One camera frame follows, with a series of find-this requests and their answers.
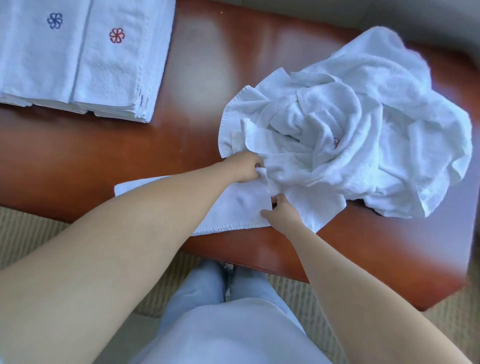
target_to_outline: light blue pants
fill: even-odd
[[[275,292],[265,274],[254,269],[237,267],[229,279],[220,263],[203,259],[170,298],[160,319],[156,339],[143,348],[130,361],[130,364],[138,364],[143,360],[158,343],[161,335],[185,312],[206,304],[224,303],[228,287],[230,287],[232,301],[240,298],[262,298],[269,301],[282,310],[305,333],[298,319]]]

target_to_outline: forearm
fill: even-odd
[[[408,302],[308,228],[287,237],[351,363],[470,363]]]
[[[5,363],[93,361],[234,182],[227,168],[219,163],[114,198],[0,272]]]

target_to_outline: blue embroidered logo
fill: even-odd
[[[51,12],[50,17],[47,18],[47,22],[50,24],[50,29],[59,29],[60,25],[63,23],[61,13]]]

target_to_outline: reddish-brown tabletop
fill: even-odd
[[[222,110],[245,85],[327,58],[357,31],[178,0],[156,111],[150,124],[41,107],[0,107],[0,205],[73,222],[113,197],[113,186],[220,160]],[[349,203],[319,235],[420,309],[465,283],[480,183],[480,74],[461,54],[418,47],[434,88],[470,112],[475,156],[467,176],[426,219],[376,215]],[[186,251],[306,280],[272,228],[190,238]]]

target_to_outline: person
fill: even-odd
[[[2,270],[4,363],[91,363],[223,190],[258,178],[261,163],[240,152],[139,187]],[[283,195],[273,202],[261,214],[293,244],[351,363],[470,363],[402,297],[303,225]],[[329,363],[262,273],[238,267],[228,279],[209,260],[172,297],[158,335],[133,362]]]

